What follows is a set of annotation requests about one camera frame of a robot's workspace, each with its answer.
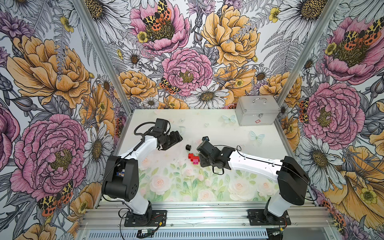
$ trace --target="metal vent grille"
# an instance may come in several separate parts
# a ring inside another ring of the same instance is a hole
[[[137,230],[122,230],[125,240],[136,240]],[[233,228],[233,229],[160,229],[152,240],[185,240],[188,239],[266,239],[265,228]],[[91,230],[88,240],[122,240],[119,230]]]

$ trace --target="floral tablecloth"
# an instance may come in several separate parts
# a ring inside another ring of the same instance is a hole
[[[262,176],[240,170],[227,170],[223,175],[212,172],[211,167],[202,168],[188,159],[188,153],[198,155],[196,147],[203,136],[209,136],[213,145],[240,145],[242,152],[273,159],[286,155],[274,125],[239,127],[236,122],[225,121],[234,110],[135,110],[124,138],[120,154],[126,152],[139,140],[133,134],[143,122],[167,119],[171,131],[178,130],[183,141],[167,151],[152,151],[139,162],[139,192],[150,201],[266,201],[278,190],[278,185]],[[149,126],[139,129],[146,131]],[[262,143],[251,140],[251,133],[265,134]],[[185,146],[192,146],[187,151]]]

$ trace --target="pink rose print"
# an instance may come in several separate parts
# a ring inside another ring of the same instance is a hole
[[[0,104],[0,171],[12,155],[12,143],[20,133],[20,126],[12,113]]]
[[[11,189],[39,200],[57,194],[71,180],[77,187],[86,173],[82,165],[87,141],[80,123],[64,114],[27,127],[15,144],[18,169],[12,173]]]
[[[372,45],[357,46],[352,50],[344,48],[347,43],[344,40],[346,32],[356,31],[360,33],[373,23],[373,21],[365,23],[365,19],[358,22],[357,19],[352,20],[347,17],[333,31],[333,36],[327,40],[326,55],[321,63],[325,75],[332,76],[338,81],[348,81],[352,85],[365,82],[384,67],[383,30],[381,30],[381,37]]]
[[[342,149],[355,139],[364,125],[365,115],[356,89],[346,83],[321,83],[309,98],[304,123],[305,135],[328,142],[330,149]]]
[[[198,54],[193,49],[176,50],[171,58],[162,62],[164,78],[181,89],[181,96],[191,95],[191,91],[201,86],[208,86],[212,81],[211,62],[207,56]]]
[[[143,44],[147,53],[143,52],[144,56],[161,55],[162,53],[171,53],[177,48],[184,47],[190,34],[189,19],[183,17],[180,14],[179,7],[167,1],[168,9],[171,10],[172,16],[170,21],[167,21],[162,29],[153,31],[150,27],[147,27],[143,22],[148,16],[154,16],[157,12],[157,3],[155,7],[151,7],[149,4],[147,9],[133,8],[131,9],[130,19],[131,26],[133,27],[132,33],[137,35],[139,42]]]

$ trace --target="metal toolbox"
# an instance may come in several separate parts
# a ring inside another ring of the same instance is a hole
[[[242,96],[236,106],[240,126],[270,125],[279,114],[279,106],[273,96]]]

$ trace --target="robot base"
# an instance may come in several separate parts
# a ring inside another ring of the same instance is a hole
[[[156,217],[159,215],[164,215],[165,218],[161,224],[161,227],[165,227],[166,220],[167,220],[167,211],[166,210],[152,210],[152,217]],[[157,227],[157,225],[160,223],[159,220],[163,219],[161,216],[157,217],[155,220],[152,220],[149,224],[147,222],[143,221],[137,221],[137,219],[134,218],[134,216],[128,215],[125,218],[124,227]]]
[[[291,220],[289,219],[288,212],[285,211],[283,216],[274,217],[273,221],[267,221],[264,209],[248,209],[248,216],[254,217],[249,218],[249,224],[251,226],[264,226],[264,225],[279,225],[285,226],[285,222],[288,225],[291,225]]]

